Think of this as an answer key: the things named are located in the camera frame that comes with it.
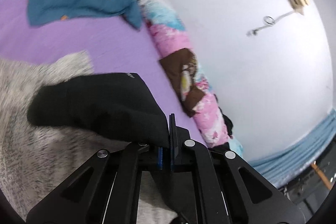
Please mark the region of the black hooded jacket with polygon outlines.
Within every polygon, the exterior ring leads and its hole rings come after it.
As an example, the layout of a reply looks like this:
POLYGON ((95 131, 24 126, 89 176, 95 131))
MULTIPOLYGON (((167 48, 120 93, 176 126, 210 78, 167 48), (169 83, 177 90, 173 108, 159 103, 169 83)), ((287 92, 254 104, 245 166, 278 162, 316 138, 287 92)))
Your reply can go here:
POLYGON ((149 88, 137 74, 110 73, 79 76, 43 86, 29 105, 28 121, 35 126, 70 126, 110 140, 162 148, 162 168, 154 176, 162 182, 167 203, 171 175, 169 131, 149 88))

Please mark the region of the light blue curtain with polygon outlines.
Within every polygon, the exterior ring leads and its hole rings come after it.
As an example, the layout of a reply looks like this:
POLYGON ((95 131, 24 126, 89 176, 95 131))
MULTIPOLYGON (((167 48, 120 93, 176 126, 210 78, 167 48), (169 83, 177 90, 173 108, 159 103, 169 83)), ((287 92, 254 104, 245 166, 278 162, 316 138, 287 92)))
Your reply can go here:
POLYGON ((274 187, 281 188, 314 162, 335 137, 335 110, 304 138, 268 157, 249 162, 274 187))

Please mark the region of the grey knitted blanket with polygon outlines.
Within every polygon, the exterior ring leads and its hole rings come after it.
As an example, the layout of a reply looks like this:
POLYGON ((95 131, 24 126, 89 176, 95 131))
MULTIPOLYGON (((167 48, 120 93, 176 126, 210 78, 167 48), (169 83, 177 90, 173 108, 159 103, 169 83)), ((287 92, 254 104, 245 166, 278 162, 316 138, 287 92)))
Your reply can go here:
POLYGON ((126 146, 90 131, 36 127, 27 120, 40 87, 92 72, 86 52, 43 65, 1 60, 1 191, 20 220, 96 151, 126 146))

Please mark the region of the brown printed garment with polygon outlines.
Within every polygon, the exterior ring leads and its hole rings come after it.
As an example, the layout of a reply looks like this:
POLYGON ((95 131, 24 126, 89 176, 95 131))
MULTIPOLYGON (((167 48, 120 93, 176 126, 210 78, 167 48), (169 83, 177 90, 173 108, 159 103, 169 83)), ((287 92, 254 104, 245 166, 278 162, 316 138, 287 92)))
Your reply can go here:
POLYGON ((197 58, 189 49, 182 48, 160 59, 159 63, 170 80, 183 111, 193 117, 196 113, 194 108, 205 96, 195 83, 197 58))

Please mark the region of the purple bed sheet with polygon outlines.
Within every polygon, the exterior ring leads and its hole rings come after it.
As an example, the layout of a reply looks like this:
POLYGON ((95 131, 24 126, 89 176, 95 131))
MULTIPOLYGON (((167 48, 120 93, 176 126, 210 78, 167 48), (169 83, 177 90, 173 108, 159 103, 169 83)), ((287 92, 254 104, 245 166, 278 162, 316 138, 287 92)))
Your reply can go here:
POLYGON ((27 0, 1 0, 1 57, 44 64, 80 51, 89 53, 95 73, 139 74, 162 111, 173 113, 178 126, 188 129, 192 139, 203 141, 194 120, 182 110, 146 26, 137 31, 114 16, 32 27, 27 21, 27 0))

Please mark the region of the pink and blue floral quilt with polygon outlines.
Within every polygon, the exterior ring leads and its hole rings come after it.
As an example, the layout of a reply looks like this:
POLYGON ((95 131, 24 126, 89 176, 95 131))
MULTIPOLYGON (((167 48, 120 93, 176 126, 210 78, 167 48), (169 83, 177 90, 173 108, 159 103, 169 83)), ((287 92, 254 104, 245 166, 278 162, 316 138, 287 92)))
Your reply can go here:
POLYGON ((137 2, 160 54, 159 63, 183 111, 194 120, 207 147, 223 149, 228 145, 242 155, 243 146, 233 136, 233 123, 219 107, 177 11, 169 0, 137 2))

